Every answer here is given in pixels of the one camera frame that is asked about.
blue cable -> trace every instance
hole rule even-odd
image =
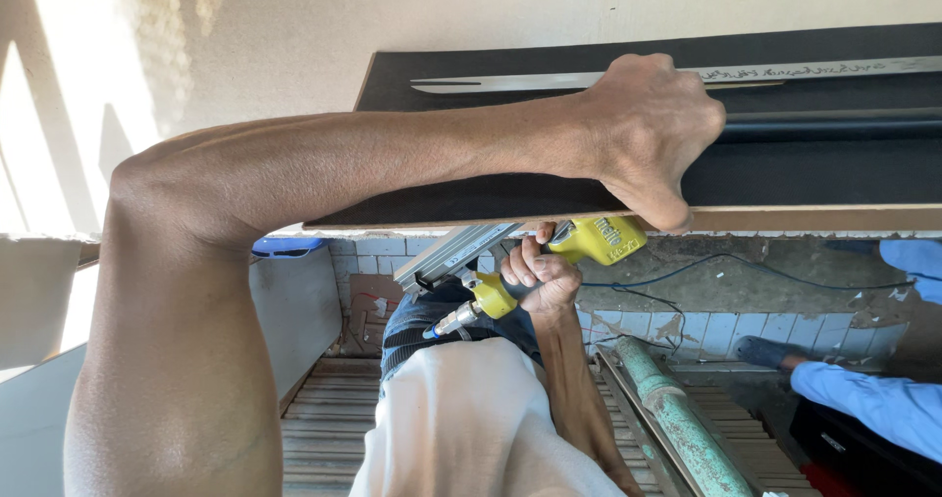
[[[780,277],[780,278],[785,278],[785,279],[791,280],[791,281],[793,281],[793,282],[798,282],[798,283],[800,283],[800,284],[807,284],[807,285],[809,285],[809,286],[815,286],[816,288],[827,288],[827,289],[835,289],[835,290],[865,290],[865,289],[876,289],[876,288],[901,288],[901,287],[911,286],[911,285],[914,284],[914,282],[900,282],[900,283],[896,283],[896,284],[885,284],[885,285],[882,285],[882,286],[855,286],[855,287],[827,286],[827,285],[824,285],[824,284],[818,284],[817,282],[809,282],[808,280],[803,280],[803,279],[801,279],[801,278],[796,278],[795,276],[792,276],[792,275],[790,275],[790,274],[780,273],[780,272],[778,272],[778,271],[775,271],[774,269],[770,269],[770,268],[768,268],[768,267],[764,267],[764,266],[759,265],[759,264],[757,264],[757,263],[748,262],[747,260],[744,260],[744,259],[742,259],[742,258],[740,258],[740,257],[738,257],[738,256],[736,256],[736,255],[732,255],[732,254],[728,254],[728,253],[721,253],[721,254],[714,254],[713,256],[708,256],[708,257],[706,257],[706,258],[704,258],[704,259],[702,259],[702,260],[700,260],[700,261],[690,263],[689,265],[687,265],[687,266],[685,266],[685,267],[681,267],[680,269],[677,269],[677,270],[674,271],[673,273],[664,274],[663,276],[658,276],[657,278],[654,278],[654,279],[651,279],[651,280],[646,280],[646,281],[643,281],[643,282],[635,282],[635,283],[633,283],[633,284],[618,284],[618,283],[611,283],[611,284],[595,284],[595,283],[583,283],[582,286],[583,286],[583,287],[587,287],[587,288],[636,288],[636,287],[640,287],[640,286],[646,286],[646,285],[649,285],[649,284],[657,283],[657,282],[659,282],[659,281],[661,281],[661,280],[666,280],[667,278],[670,278],[671,276],[674,276],[675,274],[679,274],[679,273],[683,273],[684,271],[687,271],[687,270],[688,270],[689,268],[691,268],[691,267],[695,267],[695,266],[697,266],[697,265],[700,265],[700,264],[703,263],[703,262],[709,262],[709,261],[712,260],[713,258],[719,258],[719,257],[732,258],[733,260],[735,260],[735,261],[737,261],[737,262],[740,262],[740,263],[746,265],[747,267],[751,267],[751,268],[753,268],[753,269],[756,269],[757,271],[761,271],[761,272],[766,273],[766,274],[772,274],[773,276],[778,276],[778,277]]]

yellow nail gun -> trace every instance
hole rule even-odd
[[[464,264],[522,224],[456,227],[422,254],[395,272],[394,279],[412,295],[434,289],[453,274],[461,273]],[[647,241],[641,226],[631,217],[600,217],[571,219],[560,222],[547,244],[545,254],[559,254],[570,263],[589,257],[602,265],[611,265],[640,249]],[[427,338],[437,338],[477,321],[481,313],[499,319],[517,307],[517,301],[532,292],[541,282],[529,288],[511,285],[500,272],[464,271],[462,284],[474,292],[469,300],[440,322],[426,330]]]

arabic calligraphy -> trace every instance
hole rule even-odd
[[[837,74],[861,74],[873,70],[886,69],[887,66],[877,62],[874,64],[840,64],[837,66],[803,66],[799,68],[766,68],[766,69],[740,69],[732,72],[713,70],[700,73],[704,81],[708,79],[754,79],[754,78],[794,78],[797,76],[824,76]]]

person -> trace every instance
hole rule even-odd
[[[790,371],[791,388],[807,399],[860,420],[891,443],[942,463],[942,385],[877,377],[808,359],[795,346],[747,336],[740,359]]]
[[[128,158],[111,178],[66,424],[67,495],[281,494],[277,395],[247,262],[265,233],[383,191],[515,172],[597,179],[652,226],[683,232],[680,178],[723,126],[699,75],[665,55],[627,55],[577,94],[247,122]],[[407,423],[371,435],[359,491],[640,494],[588,395],[578,277],[533,247],[510,263],[525,283],[547,283],[524,299],[547,389],[503,338],[414,352],[377,406],[381,424]]]

hand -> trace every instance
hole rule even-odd
[[[664,54],[616,59],[586,91],[563,96],[589,130],[587,177],[652,226],[683,233],[692,223],[680,178],[723,131],[723,104],[700,75],[677,72]]]
[[[519,305],[533,314],[558,313],[571,309],[582,284],[582,273],[557,254],[540,254],[540,245],[553,235],[555,223],[540,223],[536,236],[526,236],[500,261],[500,273],[512,285],[527,287],[539,279],[544,285],[520,300]]]

